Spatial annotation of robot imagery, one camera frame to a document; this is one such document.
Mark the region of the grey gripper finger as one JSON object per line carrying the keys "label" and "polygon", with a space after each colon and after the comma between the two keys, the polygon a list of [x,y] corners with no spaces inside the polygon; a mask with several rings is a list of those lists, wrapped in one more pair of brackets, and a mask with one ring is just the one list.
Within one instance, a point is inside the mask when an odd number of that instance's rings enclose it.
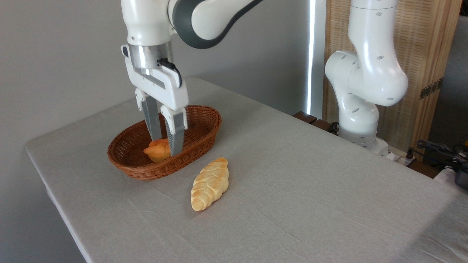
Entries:
{"label": "grey gripper finger", "polygon": [[161,113],[165,118],[165,127],[169,142],[171,156],[176,156],[182,152],[185,130],[188,129],[186,109],[171,110],[169,107],[162,105]]}
{"label": "grey gripper finger", "polygon": [[135,89],[138,109],[144,114],[145,122],[152,141],[162,138],[157,100],[139,88]]}

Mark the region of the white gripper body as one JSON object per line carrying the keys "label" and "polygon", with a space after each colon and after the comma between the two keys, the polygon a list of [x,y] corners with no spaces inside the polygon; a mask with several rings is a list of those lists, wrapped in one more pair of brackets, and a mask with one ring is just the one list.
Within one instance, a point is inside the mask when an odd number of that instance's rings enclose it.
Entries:
{"label": "white gripper body", "polygon": [[189,104],[185,81],[179,73],[163,65],[139,69],[132,65],[129,45],[122,45],[121,52],[125,56],[132,85],[173,111],[181,110]]}

